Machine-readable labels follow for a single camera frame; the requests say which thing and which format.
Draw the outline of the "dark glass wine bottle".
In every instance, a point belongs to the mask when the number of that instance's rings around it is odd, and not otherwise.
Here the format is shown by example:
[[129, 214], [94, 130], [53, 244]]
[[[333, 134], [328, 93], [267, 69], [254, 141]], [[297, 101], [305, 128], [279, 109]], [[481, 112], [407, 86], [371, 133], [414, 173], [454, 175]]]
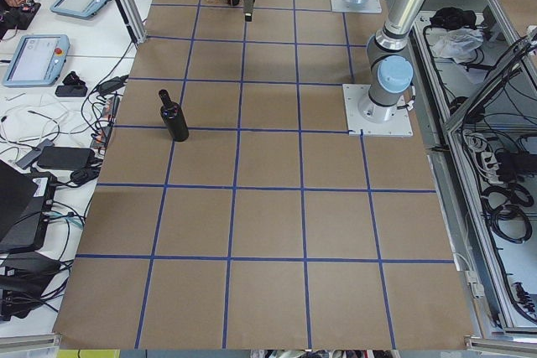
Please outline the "dark glass wine bottle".
[[180, 105], [171, 100], [165, 89], [159, 91], [159, 98], [163, 103], [160, 107], [160, 116], [170, 136], [176, 142], [184, 142], [189, 137], [189, 129]]

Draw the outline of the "grey orange usb hub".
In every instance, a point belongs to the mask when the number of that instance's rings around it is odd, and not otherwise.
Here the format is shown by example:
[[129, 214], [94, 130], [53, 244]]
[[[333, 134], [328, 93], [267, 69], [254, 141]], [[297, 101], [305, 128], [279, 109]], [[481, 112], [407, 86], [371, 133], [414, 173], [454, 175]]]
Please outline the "grey orange usb hub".
[[112, 135], [112, 129], [112, 124], [99, 124], [96, 128], [96, 132], [91, 135], [92, 140], [90, 148], [97, 150], [106, 149]]
[[116, 119], [120, 101], [120, 96], [114, 96], [107, 99], [102, 108], [100, 119], [107, 122], [113, 122]]

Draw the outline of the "teach pendant near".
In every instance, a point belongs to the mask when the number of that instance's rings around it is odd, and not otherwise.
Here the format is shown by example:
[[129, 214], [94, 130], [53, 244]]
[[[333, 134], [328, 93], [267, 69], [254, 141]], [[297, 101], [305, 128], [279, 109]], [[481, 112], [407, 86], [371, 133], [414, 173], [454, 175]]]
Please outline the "teach pendant near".
[[65, 34], [24, 35], [3, 77], [6, 87], [52, 86], [60, 76], [70, 48]]

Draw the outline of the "black power brick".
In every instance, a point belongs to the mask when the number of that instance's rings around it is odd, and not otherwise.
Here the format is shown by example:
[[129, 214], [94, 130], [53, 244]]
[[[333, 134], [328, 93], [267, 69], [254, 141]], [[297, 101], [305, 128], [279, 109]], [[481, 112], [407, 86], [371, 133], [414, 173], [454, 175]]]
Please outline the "black power brick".
[[43, 148], [37, 165], [43, 169], [76, 170], [85, 168], [93, 157], [90, 148], [47, 146]]

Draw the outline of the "black laptop computer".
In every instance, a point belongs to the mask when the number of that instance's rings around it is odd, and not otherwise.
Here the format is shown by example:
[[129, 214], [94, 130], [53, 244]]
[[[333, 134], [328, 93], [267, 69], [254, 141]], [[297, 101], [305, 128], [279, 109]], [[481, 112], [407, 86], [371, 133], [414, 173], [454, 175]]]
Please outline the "black laptop computer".
[[55, 181], [49, 172], [22, 174], [1, 163], [1, 253], [32, 252], [44, 245]]

